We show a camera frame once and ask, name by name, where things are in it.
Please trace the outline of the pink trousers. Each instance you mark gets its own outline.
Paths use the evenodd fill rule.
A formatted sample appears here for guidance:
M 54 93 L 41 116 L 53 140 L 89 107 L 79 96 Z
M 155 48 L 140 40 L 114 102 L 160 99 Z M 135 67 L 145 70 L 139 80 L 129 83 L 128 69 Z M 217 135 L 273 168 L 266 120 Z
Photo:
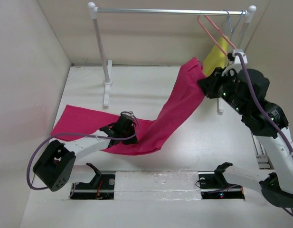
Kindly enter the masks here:
M 139 119 L 138 143 L 118 144 L 108 153 L 121 155 L 145 155 L 162 148 L 167 139 L 197 109 L 204 94 L 197 81 L 204 79 L 201 61 L 192 58 L 180 67 L 171 95 L 156 120 Z M 82 134 L 92 134 L 108 124 L 117 121 L 118 116 L 101 111 L 67 105 L 51 134 L 58 139 L 71 142 L 81 139 Z

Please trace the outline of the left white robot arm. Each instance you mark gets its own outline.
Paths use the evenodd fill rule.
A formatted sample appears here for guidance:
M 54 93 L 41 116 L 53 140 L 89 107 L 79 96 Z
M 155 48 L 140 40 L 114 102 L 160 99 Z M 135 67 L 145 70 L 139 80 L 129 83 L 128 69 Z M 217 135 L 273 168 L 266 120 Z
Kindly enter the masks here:
M 77 165 L 76 162 L 120 143 L 137 144 L 139 130 L 138 119 L 132 112 L 124 111 L 116 122 L 94 133 L 80 133 L 80 139 L 62 142 L 58 140 L 60 134 L 51 136 L 48 146 L 35 163 L 33 172 L 52 192 L 60 190 L 68 182 L 96 188 L 100 184 L 102 173 L 91 163 Z

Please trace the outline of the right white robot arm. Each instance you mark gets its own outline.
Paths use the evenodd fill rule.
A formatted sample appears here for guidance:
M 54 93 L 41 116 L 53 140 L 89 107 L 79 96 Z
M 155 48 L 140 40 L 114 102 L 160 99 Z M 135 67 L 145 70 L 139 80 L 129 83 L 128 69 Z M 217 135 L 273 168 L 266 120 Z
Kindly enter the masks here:
M 255 190 L 273 206 L 293 208 L 293 142 L 289 123 L 280 106 L 265 99 L 269 79 L 255 69 L 231 69 L 226 75 L 217 67 L 197 81 L 204 95 L 222 98 L 240 116 L 252 135 L 262 144 L 274 171 L 262 174 L 225 162 L 215 169 L 219 187 L 237 184 Z

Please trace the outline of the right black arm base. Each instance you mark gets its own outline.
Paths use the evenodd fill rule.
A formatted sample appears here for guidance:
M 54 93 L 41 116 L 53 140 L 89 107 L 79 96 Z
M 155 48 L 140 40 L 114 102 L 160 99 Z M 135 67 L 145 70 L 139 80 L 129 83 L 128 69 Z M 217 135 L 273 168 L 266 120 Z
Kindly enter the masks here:
M 198 171 L 195 186 L 200 189 L 202 200 L 245 199 L 242 186 L 227 183 L 223 176 L 226 168 L 232 165 L 232 163 L 225 162 L 217 166 L 214 171 Z

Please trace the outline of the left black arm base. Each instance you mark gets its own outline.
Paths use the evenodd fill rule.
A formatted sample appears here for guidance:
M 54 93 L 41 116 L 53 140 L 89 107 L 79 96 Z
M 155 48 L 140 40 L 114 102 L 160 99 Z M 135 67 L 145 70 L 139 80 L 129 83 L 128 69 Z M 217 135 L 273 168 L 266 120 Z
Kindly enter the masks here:
M 115 171 L 100 171 L 91 163 L 76 165 L 69 182 L 72 200 L 113 200 Z

